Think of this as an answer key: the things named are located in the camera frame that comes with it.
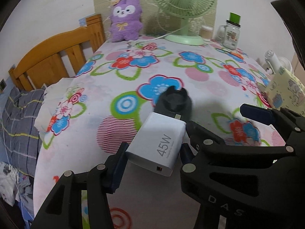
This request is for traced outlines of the white 45W charger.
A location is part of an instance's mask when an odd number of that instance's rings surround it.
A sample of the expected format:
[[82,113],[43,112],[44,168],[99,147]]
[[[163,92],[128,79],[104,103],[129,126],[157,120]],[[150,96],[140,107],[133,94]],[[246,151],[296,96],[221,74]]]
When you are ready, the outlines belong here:
[[152,112],[132,140],[128,160],[146,170],[170,177],[186,132],[186,123]]

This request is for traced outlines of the yellow cartoon paper box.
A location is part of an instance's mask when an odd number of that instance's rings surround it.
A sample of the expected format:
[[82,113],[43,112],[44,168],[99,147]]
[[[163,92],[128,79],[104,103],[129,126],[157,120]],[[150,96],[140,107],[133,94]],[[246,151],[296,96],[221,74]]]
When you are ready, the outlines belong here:
[[286,68],[279,68],[267,85],[265,95],[272,108],[287,108],[304,116],[304,85]]

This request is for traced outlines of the black cat-ear stand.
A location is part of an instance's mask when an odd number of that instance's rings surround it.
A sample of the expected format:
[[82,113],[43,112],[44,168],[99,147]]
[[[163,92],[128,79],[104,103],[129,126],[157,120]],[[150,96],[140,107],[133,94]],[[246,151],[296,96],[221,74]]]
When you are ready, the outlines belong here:
[[177,90],[175,86],[170,86],[157,100],[155,113],[175,118],[180,116],[180,120],[188,122],[191,120],[192,100],[186,89]]

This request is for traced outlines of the beige door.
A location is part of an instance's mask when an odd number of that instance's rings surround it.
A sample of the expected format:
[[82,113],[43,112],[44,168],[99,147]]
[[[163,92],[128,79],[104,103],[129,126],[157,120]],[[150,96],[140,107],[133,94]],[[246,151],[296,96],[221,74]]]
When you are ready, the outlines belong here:
[[293,67],[294,75],[300,81],[304,82],[305,72],[304,72],[304,69],[303,69],[296,53],[294,53],[294,55],[293,55],[291,64],[292,64],[292,67]]

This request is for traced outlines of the white standing fan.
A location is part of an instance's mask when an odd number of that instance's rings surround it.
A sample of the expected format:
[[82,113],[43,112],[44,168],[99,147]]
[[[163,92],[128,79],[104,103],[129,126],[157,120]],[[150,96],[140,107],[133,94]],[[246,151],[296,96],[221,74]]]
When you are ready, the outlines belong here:
[[272,70],[273,74],[276,74],[280,67],[283,67],[294,74],[291,62],[285,57],[277,56],[274,51],[268,50],[265,52],[264,58],[268,68]]

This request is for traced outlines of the blue plaid bedding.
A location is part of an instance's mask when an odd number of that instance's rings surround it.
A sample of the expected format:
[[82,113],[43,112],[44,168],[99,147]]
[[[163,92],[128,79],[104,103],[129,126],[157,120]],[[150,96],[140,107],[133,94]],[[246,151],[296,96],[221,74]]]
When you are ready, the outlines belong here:
[[44,90],[10,91],[1,107],[1,143],[5,161],[1,161],[1,196],[10,206],[21,202],[34,213],[33,185],[37,159],[42,145],[34,123],[44,99]]

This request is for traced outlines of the floral tablecloth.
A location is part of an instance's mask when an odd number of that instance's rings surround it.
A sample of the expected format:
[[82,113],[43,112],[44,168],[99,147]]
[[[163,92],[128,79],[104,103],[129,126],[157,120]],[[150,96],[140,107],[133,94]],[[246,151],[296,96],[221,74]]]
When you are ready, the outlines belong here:
[[35,212],[65,171],[87,172],[121,142],[131,142],[170,86],[187,90],[192,120],[227,144],[283,145],[273,127],[250,123],[239,112],[244,103],[268,106],[259,86],[269,80],[243,51],[215,42],[187,46],[142,38],[102,45],[51,111],[35,172]]

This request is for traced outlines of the glass jar green lid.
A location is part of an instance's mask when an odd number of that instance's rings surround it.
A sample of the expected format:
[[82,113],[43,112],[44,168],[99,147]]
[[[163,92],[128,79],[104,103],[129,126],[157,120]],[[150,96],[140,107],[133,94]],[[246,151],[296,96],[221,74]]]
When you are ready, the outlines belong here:
[[225,25],[219,26],[216,40],[222,43],[225,48],[235,50],[238,44],[239,36],[240,15],[231,12]]

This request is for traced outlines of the cotton swab container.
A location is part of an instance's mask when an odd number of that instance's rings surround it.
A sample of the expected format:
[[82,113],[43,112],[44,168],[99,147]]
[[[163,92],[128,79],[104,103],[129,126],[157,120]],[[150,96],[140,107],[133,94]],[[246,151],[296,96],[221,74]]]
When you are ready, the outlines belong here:
[[202,25],[200,28],[200,36],[206,40],[209,41],[213,37],[213,28],[207,25]]

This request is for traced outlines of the purple plush toy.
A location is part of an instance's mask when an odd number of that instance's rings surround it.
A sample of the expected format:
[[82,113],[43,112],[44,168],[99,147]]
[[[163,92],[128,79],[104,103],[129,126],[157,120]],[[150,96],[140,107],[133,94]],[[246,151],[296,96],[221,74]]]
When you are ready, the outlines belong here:
[[140,30],[143,28],[141,14],[140,0],[119,0],[113,5],[110,14],[111,41],[138,40]]

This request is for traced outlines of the green desk fan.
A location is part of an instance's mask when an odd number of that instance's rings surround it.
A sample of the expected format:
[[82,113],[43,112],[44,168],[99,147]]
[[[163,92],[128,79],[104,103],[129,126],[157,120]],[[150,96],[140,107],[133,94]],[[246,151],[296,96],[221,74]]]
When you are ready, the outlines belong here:
[[155,0],[162,12],[180,19],[180,28],[164,35],[164,39],[178,44],[199,46],[204,43],[198,33],[189,32],[191,19],[207,14],[217,0]]

